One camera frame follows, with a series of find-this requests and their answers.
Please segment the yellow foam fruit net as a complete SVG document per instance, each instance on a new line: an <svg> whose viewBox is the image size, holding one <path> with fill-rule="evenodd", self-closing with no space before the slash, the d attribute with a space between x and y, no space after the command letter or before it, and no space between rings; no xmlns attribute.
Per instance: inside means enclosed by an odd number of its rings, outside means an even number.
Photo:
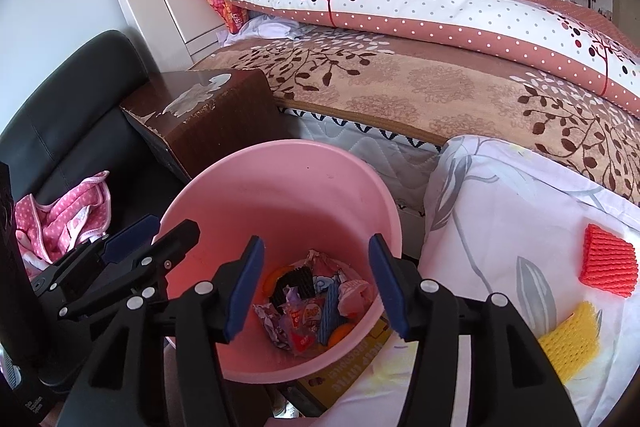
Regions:
<svg viewBox="0 0 640 427"><path fill-rule="evenodd" d="M600 327L596 308L579 303L566 320L538 339L563 384L582 371L599 353Z"/></svg>

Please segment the red foam fruit net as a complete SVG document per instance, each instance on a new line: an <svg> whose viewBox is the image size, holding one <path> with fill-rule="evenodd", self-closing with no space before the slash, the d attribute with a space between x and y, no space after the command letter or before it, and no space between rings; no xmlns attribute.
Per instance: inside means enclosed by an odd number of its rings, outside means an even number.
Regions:
<svg viewBox="0 0 640 427"><path fill-rule="evenodd" d="M594 223L586 226L579 280L586 286L629 298L638 282L634 246Z"/></svg>

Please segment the trash pile in bin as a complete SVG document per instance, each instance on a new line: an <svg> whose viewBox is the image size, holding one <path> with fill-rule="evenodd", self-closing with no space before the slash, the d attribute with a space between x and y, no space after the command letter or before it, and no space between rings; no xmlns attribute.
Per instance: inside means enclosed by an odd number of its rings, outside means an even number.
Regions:
<svg viewBox="0 0 640 427"><path fill-rule="evenodd" d="M311 249L266 276L253 311L274 347L313 358L342 341L373 299L373 285L353 267Z"/></svg>

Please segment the pink plastic trash bin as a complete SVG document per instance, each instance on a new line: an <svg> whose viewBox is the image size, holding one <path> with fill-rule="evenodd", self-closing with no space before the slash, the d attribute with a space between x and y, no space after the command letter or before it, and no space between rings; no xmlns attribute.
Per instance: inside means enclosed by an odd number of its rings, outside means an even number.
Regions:
<svg viewBox="0 0 640 427"><path fill-rule="evenodd" d="M370 238L380 233L393 256L402 251L397 208L385 183L356 156L319 142L266 142L217 161L174 199L160 233L186 219L198 224L200 240L169 272L170 297L238 259L253 235L265 245L265 275L314 249L372 281Z"/></svg>

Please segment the pink dotted cloth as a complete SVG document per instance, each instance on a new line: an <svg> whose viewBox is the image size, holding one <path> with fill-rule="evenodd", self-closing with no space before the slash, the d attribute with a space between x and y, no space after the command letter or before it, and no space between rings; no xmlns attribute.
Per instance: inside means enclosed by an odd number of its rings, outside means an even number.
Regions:
<svg viewBox="0 0 640 427"><path fill-rule="evenodd" d="M82 242L105 235L112 219L108 171L82 180L49 205L32 194L15 205L16 240L29 280Z"/></svg>

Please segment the black leather chair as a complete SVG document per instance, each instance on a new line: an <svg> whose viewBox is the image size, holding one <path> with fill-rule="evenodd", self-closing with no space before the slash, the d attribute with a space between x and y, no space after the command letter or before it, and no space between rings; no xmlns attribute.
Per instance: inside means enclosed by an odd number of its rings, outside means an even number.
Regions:
<svg viewBox="0 0 640 427"><path fill-rule="evenodd" d="M163 216L186 184L129 124L120 104L147 83L134 45L119 31L92 38L40 84L1 133L17 202L49 205L107 170L115 234L146 215Z"/></svg>

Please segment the dark brown nightstand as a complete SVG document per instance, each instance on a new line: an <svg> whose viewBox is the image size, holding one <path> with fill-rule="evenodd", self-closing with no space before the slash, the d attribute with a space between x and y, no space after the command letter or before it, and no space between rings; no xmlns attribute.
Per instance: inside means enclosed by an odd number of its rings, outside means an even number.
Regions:
<svg viewBox="0 0 640 427"><path fill-rule="evenodd" d="M153 74L120 108L183 181L237 150L290 135L259 69Z"/></svg>

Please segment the white floral table cloth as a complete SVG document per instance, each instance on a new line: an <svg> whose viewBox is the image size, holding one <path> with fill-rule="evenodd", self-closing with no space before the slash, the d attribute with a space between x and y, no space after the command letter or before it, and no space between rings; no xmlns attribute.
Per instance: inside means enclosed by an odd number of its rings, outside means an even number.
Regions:
<svg viewBox="0 0 640 427"><path fill-rule="evenodd" d="M506 295L536 336L591 303L597 356L566 386L585 426L609 426L639 366L639 300L579 280L588 225L629 244L639 209L580 174L515 144L451 139L428 182L418 269L454 294Z"/></svg>

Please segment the yellow cardboard box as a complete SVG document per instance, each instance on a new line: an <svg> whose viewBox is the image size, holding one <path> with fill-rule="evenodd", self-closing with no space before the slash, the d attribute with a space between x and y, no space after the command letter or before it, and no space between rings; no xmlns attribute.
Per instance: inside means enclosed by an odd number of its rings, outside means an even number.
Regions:
<svg viewBox="0 0 640 427"><path fill-rule="evenodd" d="M307 377L278 384L278 390L303 416L319 417L352 387L384 347L391 332L382 315L370 333L343 358Z"/></svg>

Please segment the quilted white mattress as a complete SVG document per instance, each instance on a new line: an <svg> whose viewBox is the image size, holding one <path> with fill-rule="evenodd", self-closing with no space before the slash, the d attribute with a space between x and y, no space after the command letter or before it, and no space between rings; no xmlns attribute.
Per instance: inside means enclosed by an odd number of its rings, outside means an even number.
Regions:
<svg viewBox="0 0 640 427"><path fill-rule="evenodd" d="M346 150L378 173L400 209L424 213L424 195L437 164L438 146L372 124L309 110L281 107L279 112L294 138Z"/></svg>

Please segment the brown floral bed sheet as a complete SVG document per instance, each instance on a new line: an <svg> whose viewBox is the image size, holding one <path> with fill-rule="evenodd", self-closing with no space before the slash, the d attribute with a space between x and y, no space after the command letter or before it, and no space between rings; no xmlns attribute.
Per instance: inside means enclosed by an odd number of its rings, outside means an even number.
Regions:
<svg viewBox="0 0 640 427"><path fill-rule="evenodd" d="M252 37L195 69L259 69L278 105L372 124L433 145L460 134L503 139L639 200L639 123L566 80L498 57L314 26Z"/></svg>

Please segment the folded dotted red-white quilt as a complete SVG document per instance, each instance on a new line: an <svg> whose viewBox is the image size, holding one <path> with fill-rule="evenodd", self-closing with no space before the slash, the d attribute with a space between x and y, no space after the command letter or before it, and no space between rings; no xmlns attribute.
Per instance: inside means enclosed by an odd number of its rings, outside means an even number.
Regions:
<svg viewBox="0 0 640 427"><path fill-rule="evenodd" d="M228 0L298 22L475 51L532 66L639 114L639 55L533 0Z"/></svg>

